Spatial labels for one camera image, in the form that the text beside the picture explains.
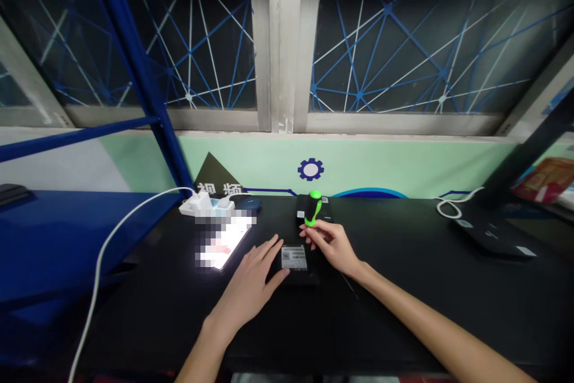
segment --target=red package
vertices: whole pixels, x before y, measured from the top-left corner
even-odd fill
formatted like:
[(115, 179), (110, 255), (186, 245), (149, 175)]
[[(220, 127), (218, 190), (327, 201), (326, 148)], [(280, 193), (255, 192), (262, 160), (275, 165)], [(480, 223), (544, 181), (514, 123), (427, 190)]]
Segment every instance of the red package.
[(515, 195), (529, 201), (551, 204), (574, 182), (574, 160), (546, 158), (518, 185)]

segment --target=screwdriver handle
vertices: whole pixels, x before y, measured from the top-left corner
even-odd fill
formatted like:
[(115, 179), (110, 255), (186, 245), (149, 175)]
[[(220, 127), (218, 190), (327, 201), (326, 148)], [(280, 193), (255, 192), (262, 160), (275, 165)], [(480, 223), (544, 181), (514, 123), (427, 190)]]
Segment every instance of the screwdriver handle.
[(307, 197), (307, 206), (305, 207), (305, 224), (315, 226), (317, 215), (321, 210), (322, 196), (319, 191), (311, 191)]

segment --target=white cord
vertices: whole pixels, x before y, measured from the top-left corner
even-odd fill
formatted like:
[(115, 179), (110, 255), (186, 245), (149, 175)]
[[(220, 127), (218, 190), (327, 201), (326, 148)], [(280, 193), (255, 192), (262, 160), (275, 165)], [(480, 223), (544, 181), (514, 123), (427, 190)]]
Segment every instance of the white cord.
[[(467, 196), (466, 198), (461, 199), (461, 200), (448, 200), (448, 199), (441, 198), (441, 197), (435, 197), (435, 198), (433, 198), (433, 199), (441, 200), (441, 202), (438, 203), (438, 205), (436, 206), (436, 210), (440, 213), (441, 216), (446, 217), (447, 219), (460, 219), (460, 218), (462, 217), (462, 211), (460, 211), (460, 209), (459, 209), (456, 205), (454, 205), (454, 204), (460, 204), (460, 203), (467, 202), (467, 201), (471, 200), (472, 197), (473, 197), (478, 191), (481, 191), (482, 189), (484, 189), (484, 188), (483, 188), (483, 187), (479, 187), (478, 189), (474, 189), (471, 193), (468, 194), (468, 196)], [(450, 205), (452, 206), (452, 208), (455, 209), (456, 215), (454, 215), (454, 216), (449, 216), (449, 215), (443, 213), (442, 210), (441, 210), (441, 207), (442, 207), (444, 204), (450, 204)]]
[(78, 344), (78, 349), (76, 350), (76, 356), (74, 356), (74, 362), (72, 362), (72, 367), (70, 368), (70, 375), (68, 377), (68, 383), (73, 383), (73, 381), (74, 381), (74, 375), (76, 374), (76, 367), (78, 366), (78, 360), (80, 359), (80, 354), (82, 353), (82, 348), (84, 347), (84, 342), (86, 341), (86, 336), (88, 335), (88, 329), (90, 328), (91, 317), (94, 314), (94, 307), (96, 306), (96, 298), (97, 298), (97, 288), (100, 285), (100, 269), (102, 266), (102, 258), (103, 258), (103, 253), (106, 250), (106, 246), (108, 245), (109, 241), (112, 239), (112, 237), (114, 236), (116, 231), (120, 228), (120, 226), (123, 225), (123, 223), (127, 220), (127, 218), (129, 216), (131, 216), (133, 213), (135, 213), (138, 209), (140, 209), (145, 204), (147, 204), (151, 200), (156, 199), (159, 196), (165, 195), (166, 193), (169, 193), (169, 192), (173, 192), (176, 190), (183, 190), (183, 189), (191, 191), (191, 193), (193, 195), (196, 194), (195, 190), (193, 190), (191, 188), (180, 187), (180, 188), (169, 189), (169, 190), (166, 190), (165, 192), (162, 192), (162, 193), (159, 193), (157, 195), (152, 196), (151, 198), (145, 200), (140, 205), (135, 207), (128, 214), (126, 214), (126, 216), (121, 220), (121, 222), (116, 225), (116, 227), (112, 230), (112, 232), (110, 232), (110, 234), (108, 235), (108, 238), (106, 238), (106, 241), (103, 242), (102, 248), (100, 249), (100, 254), (97, 256), (96, 277), (94, 279), (94, 290), (91, 293), (90, 309), (88, 310), (88, 317), (86, 318), (86, 325), (84, 325), (84, 331), (82, 332), (82, 337), (80, 338), (80, 343)]

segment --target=mint green wall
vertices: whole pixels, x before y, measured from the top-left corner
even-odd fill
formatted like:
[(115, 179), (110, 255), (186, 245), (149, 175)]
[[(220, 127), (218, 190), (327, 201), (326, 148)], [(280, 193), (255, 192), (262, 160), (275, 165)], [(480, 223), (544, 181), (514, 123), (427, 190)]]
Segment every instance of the mint green wall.
[[(247, 188), (292, 189), (325, 195), (384, 188), (409, 198), (432, 198), (480, 186), (512, 151), (511, 143), (397, 142), (282, 139), (244, 134), (180, 137), (192, 176), (211, 152)], [(108, 136), (101, 141), (133, 191), (159, 192), (173, 180), (152, 136)], [(299, 178), (302, 160), (323, 162), (321, 178)]]

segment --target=black desk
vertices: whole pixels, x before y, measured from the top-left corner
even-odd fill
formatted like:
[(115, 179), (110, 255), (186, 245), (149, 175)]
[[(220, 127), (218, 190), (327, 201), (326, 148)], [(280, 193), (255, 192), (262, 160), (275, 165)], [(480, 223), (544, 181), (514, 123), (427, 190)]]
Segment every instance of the black desk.
[[(297, 232), (295, 198), (261, 201), (244, 250), (276, 232), (284, 238)], [(359, 258), (391, 281), (537, 378), (570, 367), (574, 270), (542, 244), (525, 238), (538, 258), (499, 262), (469, 246), (435, 211), (436, 201), (334, 198), (332, 206)], [(172, 217), (152, 255), (97, 316), (80, 367), (179, 370), (183, 364), (233, 271), (194, 270), (200, 228), (192, 217)], [(224, 367), (355, 375), (444, 372), (389, 311), (351, 282), (357, 300), (341, 274), (315, 253), (321, 285), (280, 287), (237, 334)]]

